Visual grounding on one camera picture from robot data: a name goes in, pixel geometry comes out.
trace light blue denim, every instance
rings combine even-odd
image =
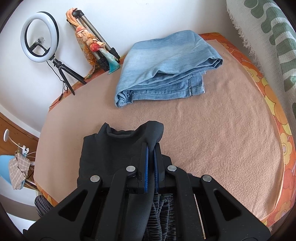
[[[218,52],[190,30],[135,43],[123,63],[115,105],[202,94],[202,75],[222,62]]]

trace orange floral fabric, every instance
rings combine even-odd
[[[296,194],[296,176],[295,176],[295,167],[296,167],[296,153],[295,153],[295,145],[293,141],[293,137],[291,134],[291,130],[286,118],[286,115],[275,96],[274,92],[268,85],[267,80],[264,76],[259,72],[259,70],[252,64],[252,62],[242,53],[240,52],[232,43],[230,43],[225,37],[223,37],[219,33],[207,33],[200,34],[200,36],[204,40],[217,40],[221,43],[232,55],[237,59],[238,62],[246,69],[249,75],[252,77],[257,87],[261,91],[263,97],[268,104],[270,111],[275,119],[279,135],[282,142],[283,147],[283,155],[284,155],[284,180],[283,180],[283,188],[280,195],[280,199],[274,209],[274,211],[266,217],[262,222],[270,227],[276,221],[278,221],[282,216],[284,216],[287,211],[289,211],[294,205],[295,194]],[[86,82],[91,81],[96,76],[104,73],[103,70],[98,71],[96,74],[91,76]],[[73,89],[76,90],[80,88],[82,84],[77,82]],[[55,206],[57,202],[51,198],[39,185],[37,185],[40,192],[46,197],[46,199]]]

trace silver screw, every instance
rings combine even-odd
[[[128,166],[127,168],[126,168],[126,170],[128,171],[128,172],[133,172],[133,171],[135,171],[135,167],[134,166]]]
[[[170,165],[170,166],[168,166],[168,170],[171,171],[171,172],[174,172],[174,171],[177,170],[177,167],[174,166],[174,165]]]
[[[205,182],[210,182],[212,180],[212,177],[210,175],[204,175],[202,177],[202,179],[205,181]]]
[[[96,183],[96,182],[98,182],[100,180],[100,177],[98,176],[98,175],[93,175],[93,176],[91,176],[91,181],[93,182],[93,183]]]

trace beige blanket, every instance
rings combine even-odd
[[[278,201],[284,170],[274,118],[252,78],[216,40],[223,65],[204,75],[205,94],[114,105],[120,70],[100,75],[51,110],[36,154],[34,179],[58,202],[76,187],[83,137],[104,122],[134,130],[148,120],[164,124],[162,153],[196,176],[209,174],[256,217]]]

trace white ring light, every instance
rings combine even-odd
[[[33,53],[33,51],[29,49],[29,46],[27,43],[27,30],[28,30],[31,22],[35,19],[40,19],[41,21],[43,21],[49,29],[50,38],[51,38],[51,46],[45,52],[44,55],[37,55],[37,54]],[[29,17],[22,27],[22,31],[21,31],[21,35],[20,35],[20,43],[22,46],[22,50],[24,51],[25,55],[30,60],[37,62],[37,63],[42,63],[42,62],[49,60],[56,52],[58,44],[59,44],[59,30],[58,30],[57,23],[54,20],[54,18],[47,12],[37,12],[34,15],[32,15],[31,17]]]

